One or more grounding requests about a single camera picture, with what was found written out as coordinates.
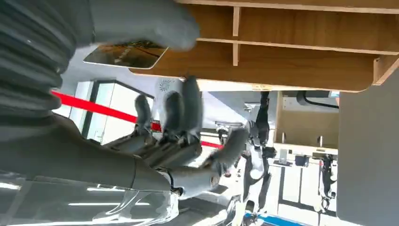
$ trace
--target ceiling light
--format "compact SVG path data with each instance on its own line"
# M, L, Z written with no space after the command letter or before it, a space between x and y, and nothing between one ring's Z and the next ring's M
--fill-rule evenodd
M20 185L12 185L12 184L6 184L6 183L0 183L0 188L7 188L11 190L19 190L21 189Z

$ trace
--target robotic hand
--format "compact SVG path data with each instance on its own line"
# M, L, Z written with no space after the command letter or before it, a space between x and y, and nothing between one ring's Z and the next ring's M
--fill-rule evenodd
M199 28L174 1L2 0L0 8L0 184L15 192L0 194L0 225L165 222L178 214L179 198L217 185L238 157L243 130L200 168L185 166L200 151L202 105L194 79L185 82L183 96L167 100L160 141L151 136L143 97L136 101L134 133L105 146L51 112L60 101L50 91L61 87L60 74L78 47L151 40L192 48ZM97 206L81 209L89 204Z

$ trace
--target glass wall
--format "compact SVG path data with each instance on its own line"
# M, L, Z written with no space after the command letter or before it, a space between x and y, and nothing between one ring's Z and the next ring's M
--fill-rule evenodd
M142 94L140 91L115 81L99 81L93 87L92 97L96 104L137 116L135 99L140 94ZM151 108L153 98L146 96ZM130 134L135 127L132 122L98 113L88 114L85 124L86 128L82 134L101 144L107 144Z

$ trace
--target wooden shelf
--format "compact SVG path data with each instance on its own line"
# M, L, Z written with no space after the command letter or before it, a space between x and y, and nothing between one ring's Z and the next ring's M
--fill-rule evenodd
M189 52L168 51L137 74L236 81L327 90L361 91L373 82L373 55L241 45L233 66L232 45L199 41Z
M201 38L232 39L233 7L185 5L201 28Z
M352 13L399 14L396 0L177 0L180 3Z
M242 8L239 40L241 44L397 55L398 31L395 15Z
M168 50L153 69L132 72L359 92L399 66L396 0L178 2L201 28L197 46Z
M336 148L328 148L328 147L317 147L317 146L274 143L274 148L276 150L281 150L281 149L293 150L296 153L299 152L299 153L302 153L302 154L305 154L305 155L308 155L308 156L309 155L312 156L312 153L338 155L338 149L336 149Z

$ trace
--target red laser beam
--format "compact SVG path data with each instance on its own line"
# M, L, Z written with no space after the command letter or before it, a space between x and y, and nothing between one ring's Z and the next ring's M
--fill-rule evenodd
M132 123L136 123L136 121L137 121L136 116L126 114L124 112L121 112L121 111L118 111L118 110L115 110L115 109L112 109L112 108L109 108L106 106L98 105L96 103L93 103L93 102L90 102L87 100L82 100L82 99L79 99L76 97L65 95L65 94L62 94L62 93L59 93L56 91L52 91L52 92L54 95L56 95L57 97L59 97L61 99L61 103L63 105L80 108L83 110L87 110L89 112L95 112L95 113L99 113L99 114L112 116L112 117L115 117L118 119L132 122ZM161 125L159 125L157 123L152 123L151 129L154 131L161 132ZM206 142L206 141L202 141L201 145L208 146L208 147L214 147L214 148L222 147L222 145L213 144L213 143Z

